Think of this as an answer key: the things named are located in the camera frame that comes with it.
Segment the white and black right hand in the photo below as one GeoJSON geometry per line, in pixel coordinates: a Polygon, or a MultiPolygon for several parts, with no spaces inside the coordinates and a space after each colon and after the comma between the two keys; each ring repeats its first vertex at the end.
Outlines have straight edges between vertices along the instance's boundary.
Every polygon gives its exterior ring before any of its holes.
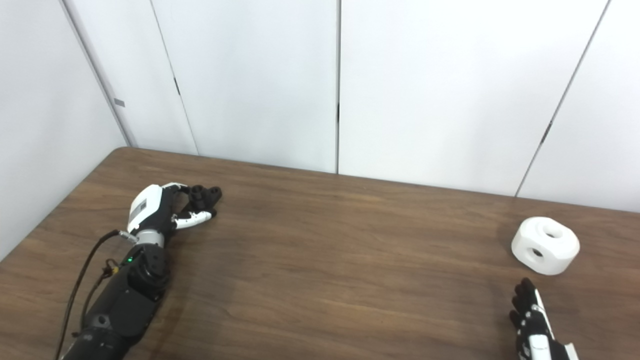
{"type": "Polygon", "coordinates": [[[509,319],[519,360],[578,360],[575,346],[556,339],[542,297],[530,278],[515,285],[509,319]]]}

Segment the white and black left hand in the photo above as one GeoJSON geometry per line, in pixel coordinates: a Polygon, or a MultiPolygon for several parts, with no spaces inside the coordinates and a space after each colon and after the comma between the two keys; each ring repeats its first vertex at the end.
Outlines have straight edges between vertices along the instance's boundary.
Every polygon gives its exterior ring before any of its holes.
{"type": "Polygon", "coordinates": [[[131,203],[126,236],[135,246],[164,248],[174,231],[198,226],[217,216],[215,205],[222,194],[217,186],[151,184],[131,203]]]}

